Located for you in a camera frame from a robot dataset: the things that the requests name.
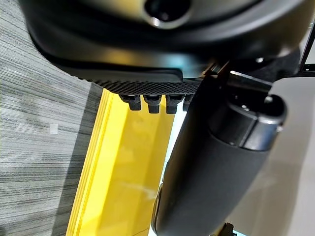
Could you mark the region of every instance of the gray carpet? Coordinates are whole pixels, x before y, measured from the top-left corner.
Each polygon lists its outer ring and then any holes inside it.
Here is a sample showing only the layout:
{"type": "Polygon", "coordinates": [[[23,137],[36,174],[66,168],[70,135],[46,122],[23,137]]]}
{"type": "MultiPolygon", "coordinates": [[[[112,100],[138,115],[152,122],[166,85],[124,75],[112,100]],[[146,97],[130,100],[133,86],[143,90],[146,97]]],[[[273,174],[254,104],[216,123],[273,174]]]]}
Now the gray carpet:
{"type": "Polygon", "coordinates": [[[0,0],[0,236],[64,235],[102,89],[32,45],[0,0]]]}

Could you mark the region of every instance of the textured black surface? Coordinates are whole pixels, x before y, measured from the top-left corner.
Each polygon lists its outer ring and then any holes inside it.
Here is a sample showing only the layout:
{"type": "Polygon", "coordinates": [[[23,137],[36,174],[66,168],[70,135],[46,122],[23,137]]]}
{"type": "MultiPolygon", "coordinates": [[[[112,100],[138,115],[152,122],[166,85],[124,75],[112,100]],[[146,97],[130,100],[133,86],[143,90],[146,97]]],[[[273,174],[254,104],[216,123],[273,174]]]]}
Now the textured black surface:
{"type": "Polygon", "coordinates": [[[97,82],[113,93],[119,94],[194,94],[200,82],[150,83],[150,82],[97,82]]]}

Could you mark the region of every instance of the screw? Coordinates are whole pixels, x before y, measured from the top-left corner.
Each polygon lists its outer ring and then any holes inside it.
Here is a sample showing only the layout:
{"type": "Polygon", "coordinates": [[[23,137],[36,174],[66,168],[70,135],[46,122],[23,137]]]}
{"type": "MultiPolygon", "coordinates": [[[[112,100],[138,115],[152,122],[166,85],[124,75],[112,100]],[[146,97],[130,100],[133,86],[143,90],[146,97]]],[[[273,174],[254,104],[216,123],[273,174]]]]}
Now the screw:
{"type": "Polygon", "coordinates": [[[273,98],[271,96],[267,96],[265,98],[265,103],[272,103],[273,102],[273,98]]]}
{"type": "Polygon", "coordinates": [[[262,63],[264,61],[264,58],[256,58],[257,63],[262,63]]]}
{"type": "Polygon", "coordinates": [[[278,132],[278,133],[282,132],[282,131],[283,131],[283,129],[284,129],[284,128],[283,128],[282,126],[280,126],[280,125],[279,125],[279,126],[277,126],[277,132],[278,132]]]}
{"type": "Polygon", "coordinates": [[[249,108],[247,107],[247,106],[245,106],[245,105],[242,105],[242,108],[245,110],[245,111],[249,111],[249,108]]]}

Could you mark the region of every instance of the round hole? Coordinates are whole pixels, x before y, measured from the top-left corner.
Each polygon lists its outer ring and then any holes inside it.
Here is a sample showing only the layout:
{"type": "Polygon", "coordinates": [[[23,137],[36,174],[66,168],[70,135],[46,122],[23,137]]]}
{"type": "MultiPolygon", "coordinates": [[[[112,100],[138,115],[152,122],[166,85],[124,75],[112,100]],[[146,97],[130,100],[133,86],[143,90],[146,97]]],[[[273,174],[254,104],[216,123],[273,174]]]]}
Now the round hole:
{"type": "Polygon", "coordinates": [[[190,8],[190,0],[147,0],[144,9],[147,14],[163,22],[182,18],[190,8]]]}

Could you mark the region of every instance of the black plastic part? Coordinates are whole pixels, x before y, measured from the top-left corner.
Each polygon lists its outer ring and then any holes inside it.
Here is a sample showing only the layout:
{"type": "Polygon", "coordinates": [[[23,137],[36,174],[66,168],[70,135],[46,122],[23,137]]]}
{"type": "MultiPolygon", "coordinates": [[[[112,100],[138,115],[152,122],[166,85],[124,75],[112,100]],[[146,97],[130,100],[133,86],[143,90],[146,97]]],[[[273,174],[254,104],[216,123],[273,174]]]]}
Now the black plastic part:
{"type": "Polygon", "coordinates": [[[268,156],[269,151],[239,148],[212,134],[209,120],[225,103],[219,88],[217,81],[205,79],[189,107],[164,174],[158,236],[208,236],[214,232],[268,156]]]}
{"type": "Polygon", "coordinates": [[[148,110],[151,114],[159,113],[159,104],[161,102],[161,95],[144,95],[144,101],[148,104],[148,110]]]}
{"type": "Polygon", "coordinates": [[[185,95],[166,95],[166,113],[176,114],[177,105],[180,103],[185,95]]]}
{"type": "Polygon", "coordinates": [[[184,80],[182,83],[172,82],[112,82],[97,81],[98,85],[118,94],[165,95],[195,93],[200,80],[184,80]]]}
{"type": "Polygon", "coordinates": [[[276,80],[294,76],[299,71],[300,58],[301,52],[297,47],[285,57],[261,58],[262,62],[257,62],[257,59],[238,60],[232,62],[230,67],[231,70],[273,83],[276,80]]]}
{"type": "Polygon", "coordinates": [[[160,30],[105,14],[81,1],[19,3],[41,53],[83,79],[94,77],[95,66],[101,65],[94,82],[108,82],[108,74],[119,77],[119,71],[141,68],[177,70],[184,79],[197,78],[210,59],[284,56],[298,47],[314,9],[313,0],[262,0],[222,21],[160,30]]]}
{"type": "Polygon", "coordinates": [[[123,102],[129,104],[129,108],[132,111],[141,111],[140,95],[119,95],[123,102]]]}
{"type": "Polygon", "coordinates": [[[268,93],[272,87],[272,83],[258,79],[247,74],[231,71],[227,80],[227,85],[244,90],[268,93]]]}
{"type": "Polygon", "coordinates": [[[313,27],[312,27],[312,30],[311,30],[311,33],[309,34],[309,38],[307,40],[307,43],[306,43],[306,46],[305,46],[305,49],[304,49],[304,52],[303,52],[303,55],[302,55],[302,58],[301,58],[301,65],[300,65],[300,70],[299,72],[303,72],[305,71],[305,63],[307,61],[307,58],[309,57],[309,54],[310,54],[310,51],[312,49],[312,46],[314,44],[314,40],[315,40],[315,25],[313,23],[313,27]]]}
{"type": "Polygon", "coordinates": [[[183,103],[183,111],[184,112],[188,111],[188,107],[192,101],[192,98],[193,98],[193,94],[188,94],[185,96],[184,103],[183,103]]]}
{"type": "Polygon", "coordinates": [[[225,223],[223,226],[223,229],[220,231],[218,236],[237,236],[235,233],[233,233],[234,225],[230,223],[225,223]]]}
{"type": "Polygon", "coordinates": [[[233,97],[213,111],[208,119],[209,130],[232,146],[269,150],[286,118],[284,101],[276,95],[267,96],[257,106],[242,105],[238,100],[233,97]]]}
{"type": "Polygon", "coordinates": [[[315,77],[315,64],[301,65],[301,71],[295,77],[315,77]]]}
{"type": "Polygon", "coordinates": [[[190,0],[147,0],[147,13],[164,22],[175,21],[184,16],[190,8],[190,0]]]}

